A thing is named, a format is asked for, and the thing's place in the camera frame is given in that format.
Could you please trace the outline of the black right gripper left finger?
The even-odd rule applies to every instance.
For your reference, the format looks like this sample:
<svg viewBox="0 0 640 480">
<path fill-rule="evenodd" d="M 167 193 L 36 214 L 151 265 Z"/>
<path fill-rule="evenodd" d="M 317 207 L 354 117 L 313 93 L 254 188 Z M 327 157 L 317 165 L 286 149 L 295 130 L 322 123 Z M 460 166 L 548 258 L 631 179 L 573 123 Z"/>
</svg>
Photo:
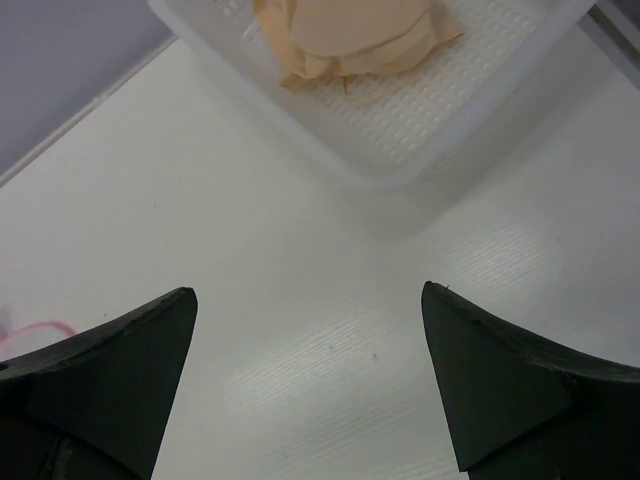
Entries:
<svg viewBox="0 0 640 480">
<path fill-rule="evenodd" d="M 2 478 L 150 478 L 197 311 L 181 287 L 2 361 Z"/>
</svg>

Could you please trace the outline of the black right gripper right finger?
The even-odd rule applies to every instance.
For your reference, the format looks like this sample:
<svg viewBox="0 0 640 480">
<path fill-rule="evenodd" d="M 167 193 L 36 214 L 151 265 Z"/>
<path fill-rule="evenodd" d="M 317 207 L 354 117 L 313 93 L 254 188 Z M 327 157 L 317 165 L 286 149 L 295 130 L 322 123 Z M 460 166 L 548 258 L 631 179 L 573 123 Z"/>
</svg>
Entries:
<svg viewBox="0 0 640 480">
<path fill-rule="evenodd" d="M 460 472 L 471 479 L 636 479 L 639 370 L 422 291 L 426 342 Z"/>
</svg>

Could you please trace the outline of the beige bra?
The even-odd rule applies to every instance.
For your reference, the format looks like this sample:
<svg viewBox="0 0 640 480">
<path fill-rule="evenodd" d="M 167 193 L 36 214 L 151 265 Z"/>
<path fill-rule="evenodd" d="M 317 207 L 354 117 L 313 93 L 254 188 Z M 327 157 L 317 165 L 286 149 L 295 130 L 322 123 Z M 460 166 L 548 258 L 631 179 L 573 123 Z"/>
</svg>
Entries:
<svg viewBox="0 0 640 480">
<path fill-rule="evenodd" d="M 464 35 L 441 1 L 254 1 L 254 18 L 300 91 L 322 79 L 408 74 Z"/>
</svg>

